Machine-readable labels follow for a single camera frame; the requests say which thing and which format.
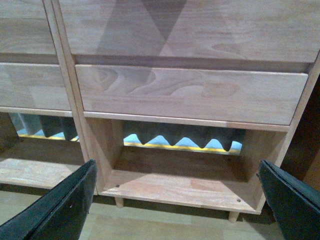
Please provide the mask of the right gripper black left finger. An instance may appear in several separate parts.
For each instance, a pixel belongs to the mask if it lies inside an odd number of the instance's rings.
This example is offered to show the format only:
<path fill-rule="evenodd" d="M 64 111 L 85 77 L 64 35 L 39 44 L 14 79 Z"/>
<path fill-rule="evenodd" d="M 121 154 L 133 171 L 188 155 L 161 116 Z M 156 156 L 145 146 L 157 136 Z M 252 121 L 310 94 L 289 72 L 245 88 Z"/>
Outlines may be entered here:
<path fill-rule="evenodd" d="M 0 226 L 2 240 L 78 240 L 97 181 L 91 159 Z"/>

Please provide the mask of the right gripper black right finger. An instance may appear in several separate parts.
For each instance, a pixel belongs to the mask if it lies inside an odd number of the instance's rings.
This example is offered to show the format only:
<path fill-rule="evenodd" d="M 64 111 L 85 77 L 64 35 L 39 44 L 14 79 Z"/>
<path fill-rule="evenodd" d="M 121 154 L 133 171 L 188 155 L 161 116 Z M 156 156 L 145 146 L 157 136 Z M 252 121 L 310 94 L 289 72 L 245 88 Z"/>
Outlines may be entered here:
<path fill-rule="evenodd" d="M 257 176 L 284 239 L 318 240 L 320 192 L 265 159 Z"/>

